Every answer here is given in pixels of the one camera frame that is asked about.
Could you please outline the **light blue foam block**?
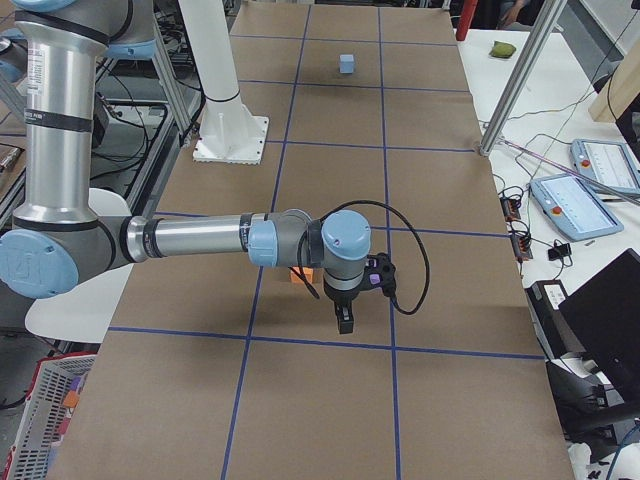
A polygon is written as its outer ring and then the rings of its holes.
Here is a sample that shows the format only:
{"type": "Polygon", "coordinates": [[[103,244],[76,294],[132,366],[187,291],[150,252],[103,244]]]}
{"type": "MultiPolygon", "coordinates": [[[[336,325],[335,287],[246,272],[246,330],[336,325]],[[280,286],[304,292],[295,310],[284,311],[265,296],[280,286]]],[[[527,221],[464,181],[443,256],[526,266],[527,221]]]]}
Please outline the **light blue foam block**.
{"type": "Polygon", "coordinates": [[[339,72],[342,75],[351,75],[355,72],[355,56],[353,54],[339,55],[339,72]]]}

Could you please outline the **orange foam block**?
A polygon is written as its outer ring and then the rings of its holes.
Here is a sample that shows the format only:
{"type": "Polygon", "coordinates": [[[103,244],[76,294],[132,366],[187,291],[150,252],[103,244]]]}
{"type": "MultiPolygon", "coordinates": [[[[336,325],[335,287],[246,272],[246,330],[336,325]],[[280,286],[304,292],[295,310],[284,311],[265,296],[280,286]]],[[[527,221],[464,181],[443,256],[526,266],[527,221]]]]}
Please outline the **orange foam block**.
{"type": "Polygon", "coordinates": [[[314,282],[315,270],[307,267],[290,267],[290,281],[294,284],[312,284],[314,282]]]}

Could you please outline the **near blue teach pendant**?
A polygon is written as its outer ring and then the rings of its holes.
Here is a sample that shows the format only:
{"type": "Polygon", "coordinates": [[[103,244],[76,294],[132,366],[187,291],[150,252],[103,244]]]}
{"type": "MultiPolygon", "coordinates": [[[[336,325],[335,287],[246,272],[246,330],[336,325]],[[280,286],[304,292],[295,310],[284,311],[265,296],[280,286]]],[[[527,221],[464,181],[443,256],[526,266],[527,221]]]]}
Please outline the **near blue teach pendant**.
{"type": "Polygon", "coordinates": [[[613,235],[624,229],[604,202],[575,176],[537,178],[530,182],[530,190],[549,220],[571,241],[613,235]]]}

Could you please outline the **blue teach pendant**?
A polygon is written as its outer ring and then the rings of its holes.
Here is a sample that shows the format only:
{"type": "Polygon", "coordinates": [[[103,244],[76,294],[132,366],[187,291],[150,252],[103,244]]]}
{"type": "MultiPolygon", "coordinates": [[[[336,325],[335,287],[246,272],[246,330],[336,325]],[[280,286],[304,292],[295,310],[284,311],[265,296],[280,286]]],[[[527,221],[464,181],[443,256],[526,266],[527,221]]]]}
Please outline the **blue teach pendant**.
{"type": "Polygon", "coordinates": [[[530,190],[549,220],[571,241],[613,235],[624,229],[604,202],[575,176],[537,178],[530,182],[530,190]]]}
{"type": "Polygon", "coordinates": [[[624,142],[576,139],[570,153],[578,173],[623,193],[639,193],[639,168],[624,142]]]}

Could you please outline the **green bean bag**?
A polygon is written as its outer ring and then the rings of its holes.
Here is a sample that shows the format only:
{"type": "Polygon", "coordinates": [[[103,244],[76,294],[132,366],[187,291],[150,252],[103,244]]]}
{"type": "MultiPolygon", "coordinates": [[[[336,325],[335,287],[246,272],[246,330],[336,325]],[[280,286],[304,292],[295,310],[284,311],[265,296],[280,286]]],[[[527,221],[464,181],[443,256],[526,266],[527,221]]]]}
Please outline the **green bean bag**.
{"type": "Polygon", "coordinates": [[[489,55],[492,58],[510,59],[516,51],[517,47],[515,45],[508,42],[495,40],[489,52],[489,55]]]}

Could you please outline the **far blue teach pendant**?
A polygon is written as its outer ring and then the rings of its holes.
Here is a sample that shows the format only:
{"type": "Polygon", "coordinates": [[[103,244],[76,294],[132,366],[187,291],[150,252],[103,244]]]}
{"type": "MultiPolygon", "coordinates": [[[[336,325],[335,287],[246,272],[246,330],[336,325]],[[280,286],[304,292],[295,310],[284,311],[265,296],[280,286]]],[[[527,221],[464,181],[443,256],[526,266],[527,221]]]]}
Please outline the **far blue teach pendant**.
{"type": "Polygon", "coordinates": [[[623,193],[639,193],[639,168],[624,142],[576,139],[570,153],[578,173],[623,193]]]}

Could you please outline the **red cylinder object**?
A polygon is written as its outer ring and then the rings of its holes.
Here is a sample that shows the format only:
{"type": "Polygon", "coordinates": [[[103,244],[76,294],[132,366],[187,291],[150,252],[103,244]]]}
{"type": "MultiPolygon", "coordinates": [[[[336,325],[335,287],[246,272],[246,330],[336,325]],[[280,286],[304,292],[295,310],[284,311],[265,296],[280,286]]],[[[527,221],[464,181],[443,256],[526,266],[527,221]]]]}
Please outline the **red cylinder object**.
{"type": "Polygon", "coordinates": [[[456,28],[456,40],[459,42],[464,41],[467,37],[475,15],[477,3],[477,0],[465,0],[462,4],[462,10],[456,28]]]}

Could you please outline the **white plastic basket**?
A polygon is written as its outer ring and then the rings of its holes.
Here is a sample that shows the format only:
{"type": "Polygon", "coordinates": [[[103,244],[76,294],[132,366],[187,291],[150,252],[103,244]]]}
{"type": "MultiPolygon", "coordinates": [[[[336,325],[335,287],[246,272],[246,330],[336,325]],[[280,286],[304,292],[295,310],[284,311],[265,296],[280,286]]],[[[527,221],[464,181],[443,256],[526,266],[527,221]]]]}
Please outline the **white plastic basket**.
{"type": "Polygon", "coordinates": [[[3,479],[47,477],[74,410],[69,393],[81,393],[95,358],[79,352],[38,362],[3,479]]]}

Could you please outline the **aluminium frame post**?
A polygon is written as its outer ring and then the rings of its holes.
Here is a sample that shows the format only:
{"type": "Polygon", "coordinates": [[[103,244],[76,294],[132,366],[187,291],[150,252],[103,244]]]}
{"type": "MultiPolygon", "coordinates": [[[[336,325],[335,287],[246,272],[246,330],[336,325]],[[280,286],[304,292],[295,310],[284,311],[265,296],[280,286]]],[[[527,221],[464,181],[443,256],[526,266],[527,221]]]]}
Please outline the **aluminium frame post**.
{"type": "Polygon", "coordinates": [[[543,3],[479,144],[480,155],[488,157],[496,145],[498,136],[566,4],[566,0],[543,3]]]}

